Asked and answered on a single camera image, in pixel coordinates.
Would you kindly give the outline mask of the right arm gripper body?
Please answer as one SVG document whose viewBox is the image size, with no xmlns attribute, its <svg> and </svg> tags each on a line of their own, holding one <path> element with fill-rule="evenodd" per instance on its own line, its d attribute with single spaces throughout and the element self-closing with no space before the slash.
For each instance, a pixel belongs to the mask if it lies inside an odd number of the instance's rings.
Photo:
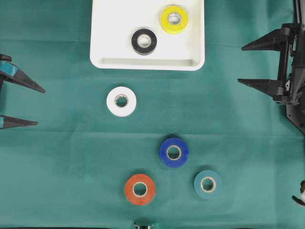
<svg viewBox="0 0 305 229">
<path fill-rule="evenodd" d="M 274 45 L 280 52 L 277 80 L 281 85 L 273 100 L 284 105 L 299 105 L 305 100 L 305 25 L 283 24 L 276 31 Z"/>
</svg>

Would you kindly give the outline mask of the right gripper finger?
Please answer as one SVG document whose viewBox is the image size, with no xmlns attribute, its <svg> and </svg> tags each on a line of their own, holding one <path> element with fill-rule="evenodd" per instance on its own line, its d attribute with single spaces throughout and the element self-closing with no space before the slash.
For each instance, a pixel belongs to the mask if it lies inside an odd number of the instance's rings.
<svg viewBox="0 0 305 229">
<path fill-rule="evenodd" d="M 283 82 L 271 79 L 237 79 L 239 83 L 252 87 L 270 97 L 283 96 Z"/>
<path fill-rule="evenodd" d="M 282 27 L 273 30 L 261 38 L 248 43 L 241 48 L 242 51 L 284 51 L 289 49 L 290 29 Z"/>
</svg>

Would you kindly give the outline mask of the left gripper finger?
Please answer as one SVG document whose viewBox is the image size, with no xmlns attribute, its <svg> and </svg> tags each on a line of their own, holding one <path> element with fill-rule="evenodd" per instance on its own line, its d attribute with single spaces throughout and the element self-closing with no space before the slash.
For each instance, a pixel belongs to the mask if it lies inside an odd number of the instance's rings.
<svg viewBox="0 0 305 229">
<path fill-rule="evenodd" d="M 11 63 L 10 56 L 5 54 L 0 55 L 0 87 L 4 81 L 18 84 L 35 91 L 45 93 L 45 90 L 25 74 L 18 66 Z"/>
<path fill-rule="evenodd" d="M 4 115 L 0 116 L 0 128 L 1 129 L 33 126 L 33 125 L 37 125 L 37 124 L 38 123 L 34 122 L 34 121 L 18 119 L 18 118 L 4 116 Z"/>
</svg>

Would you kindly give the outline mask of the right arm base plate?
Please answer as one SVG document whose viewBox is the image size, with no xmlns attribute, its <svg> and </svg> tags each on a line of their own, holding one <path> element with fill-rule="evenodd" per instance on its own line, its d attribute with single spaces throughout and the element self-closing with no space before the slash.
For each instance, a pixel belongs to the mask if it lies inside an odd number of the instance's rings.
<svg viewBox="0 0 305 229">
<path fill-rule="evenodd" d="M 305 103 L 301 102 L 297 106 L 286 105 L 286 117 L 288 120 L 305 134 Z"/>
</svg>

